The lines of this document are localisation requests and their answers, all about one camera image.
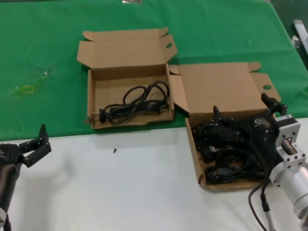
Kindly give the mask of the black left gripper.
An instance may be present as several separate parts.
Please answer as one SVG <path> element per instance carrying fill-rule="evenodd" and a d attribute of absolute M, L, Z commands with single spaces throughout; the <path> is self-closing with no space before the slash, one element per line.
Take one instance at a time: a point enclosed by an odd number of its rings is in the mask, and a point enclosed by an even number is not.
<path fill-rule="evenodd" d="M 38 138 L 17 144 L 0 145 L 0 208 L 8 212 L 16 182 L 20 176 L 21 159 L 27 167 L 33 166 L 51 152 L 46 126 L 41 125 Z"/>

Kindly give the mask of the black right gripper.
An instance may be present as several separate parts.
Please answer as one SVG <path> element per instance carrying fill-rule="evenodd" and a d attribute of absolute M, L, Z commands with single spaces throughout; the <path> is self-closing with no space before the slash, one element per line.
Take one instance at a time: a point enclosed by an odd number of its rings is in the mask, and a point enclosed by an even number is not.
<path fill-rule="evenodd" d="M 287 114 L 287 105 L 280 103 L 266 93 L 261 94 L 267 106 L 261 114 L 246 118 L 223 117 L 217 106 L 213 106 L 215 133 L 226 141 L 247 142 L 266 174 L 276 166 L 277 128 L 273 115 Z"/>

